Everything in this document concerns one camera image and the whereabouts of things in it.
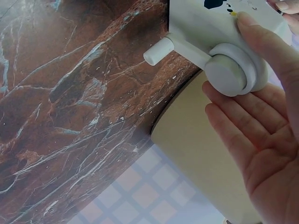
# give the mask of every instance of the checkered surface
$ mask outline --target checkered surface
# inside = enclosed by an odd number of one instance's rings
[[[293,37],[299,49],[299,37]],[[272,74],[269,82],[281,86]],[[220,224],[224,217],[153,146],[68,224]]]

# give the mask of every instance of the finger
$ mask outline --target finger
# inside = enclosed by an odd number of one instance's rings
[[[242,173],[256,153],[255,147],[215,104],[206,106],[208,119]]]
[[[276,3],[280,11],[287,14],[299,13],[299,2],[297,0],[284,0]]]
[[[261,123],[270,134],[274,134],[288,124],[288,121],[272,106],[252,93],[234,97],[234,100]]]
[[[284,87],[299,80],[299,56],[292,47],[257,25],[247,13],[238,14],[238,28],[248,45],[270,64]]]
[[[247,13],[238,14],[239,30],[248,45],[273,68],[285,90],[288,118],[299,140],[299,55],[273,32],[257,25]]]
[[[288,119],[286,112],[285,92],[275,85],[268,83],[265,88],[254,92],[254,95],[273,107],[284,119]]]
[[[219,93],[209,82],[203,84],[202,90],[257,148],[267,146],[268,131],[237,102]]]
[[[297,15],[297,14],[295,14],[295,15],[284,14],[283,17],[288,22],[291,31],[295,35],[299,35],[299,21],[298,21],[299,15]]]

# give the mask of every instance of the black printed shape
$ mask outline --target black printed shape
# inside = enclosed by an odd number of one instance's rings
[[[204,6],[207,9],[217,8],[217,7],[222,6],[224,1],[227,1],[227,0],[205,0]]]

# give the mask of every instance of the white tile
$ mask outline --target white tile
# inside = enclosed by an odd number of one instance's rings
[[[140,175],[132,168],[129,167],[116,181],[126,191],[129,191],[141,180]]]
[[[100,224],[114,224],[109,218],[106,218],[104,221],[102,221]]]
[[[121,194],[110,185],[99,196],[98,199],[107,207],[110,208],[121,198]]]
[[[146,183],[132,197],[145,209],[159,197],[159,194]]]
[[[168,164],[162,166],[154,175],[153,180],[163,189],[167,190],[178,178],[175,172]]]
[[[83,224],[83,222],[78,218],[78,216],[74,216],[67,224]]]
[[[150,172],[160,161],[161,157],[155,153],[155,151],[150,148],[146,151],[136,163],[146,172]]]
[[[134,218],[138,216],[138,212],[136,209],[129,204],[128,202],[124,202],[120,207],[118,207],[113,215],[122,223],[128,224],[133,221]]]
[[[162,201],[151,211],[151,215],[159,223],[166,223],[171,217],[176,214],[176,212],[177,211],[167,201]]]
[[[103,212],[99,207],[94,203],[90,202],[85,208],[83,208],[80,213],[90,222],[93,223],[98,217],[100,217]]]
[[[146,220],[145,218],[143,218],[137,224],[150,224],[150,222],[148,220]]]
[[[185,206],[195,194],[194,188],[183,181],[172,191],[171,197],[181,206]]]

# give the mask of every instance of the blue grid pattern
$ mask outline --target blue grid pattern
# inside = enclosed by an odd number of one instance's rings
[[[163,223],[161,220],[157,220],[151,213],[152,211],[160,205],[162,202],[167,202],[173,208],[173,215],[165,222],[168,224],[181,224],[181,223],[197,223],[197,224],[206,224],[208,223],[222,223],[224,217],[219,213],[210,202],[193,186],[193,184],[175,167],[175,165],[163,154],[163,152],[157,147],[153,146],[150,150],[158,155],[161,160],[154,168],[145,172],[138,162],[134,163],[131,168],[136,171],[136,173],[141,176],[141,179],[130,189],[126,191],[123,189],[121,184],[116,181],[112,183],[111,186],[117,190],[121,197],[117,202],[115,202],[110,208],[107,208],[98,197],[93,202],[101,210],[102,215],[95,219],[92,223],[87,220],[82,212],[78,213],[74,220],[71,220],[69,224],[101,224],[105,223],[105,220],[109,219],[113,224],[123,224],[115,215],[116,211],[123,203],[128,202],[136,211],[137,216],[130,221],[130,224],[160,224]],[[178,174],[177,179],[170,184],[170,186],[164,190],[156,181],[154,181],[153,176],[165,165],[169,165],[173,171]],[[185,183],[186,186],[189,186],[190,189],[194,190],[194,195],[191,198],[188,198],[188,202],[184,205],[181,205],[176,201],[171,193],[177,189],[181,184]],[[147,208],[143,208],[134,198],[133,194],[139,190],[144,184],[151,186],[157,193],[158,198],[155,199]]]

